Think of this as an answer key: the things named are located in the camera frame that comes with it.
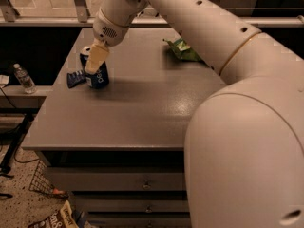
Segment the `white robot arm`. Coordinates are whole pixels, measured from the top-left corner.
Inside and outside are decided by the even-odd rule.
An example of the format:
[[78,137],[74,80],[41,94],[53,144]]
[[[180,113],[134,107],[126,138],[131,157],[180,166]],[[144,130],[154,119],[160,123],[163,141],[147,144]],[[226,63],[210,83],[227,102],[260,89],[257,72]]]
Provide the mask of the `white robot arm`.
[[304,60],[209,0],[102,0],[90,71],[146,6],[226,84],[185,135],[192,228],[304,228]]

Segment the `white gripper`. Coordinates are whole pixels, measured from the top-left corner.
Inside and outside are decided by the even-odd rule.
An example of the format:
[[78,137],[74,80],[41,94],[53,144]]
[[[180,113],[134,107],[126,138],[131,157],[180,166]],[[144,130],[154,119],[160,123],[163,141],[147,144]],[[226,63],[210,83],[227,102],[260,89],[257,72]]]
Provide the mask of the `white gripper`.
[[130,17],[122,11],[99,8],[93,22],[96,38],[90,46],[85,72],[95,74],[109,55],[109,48],[117,46],[129,30]]

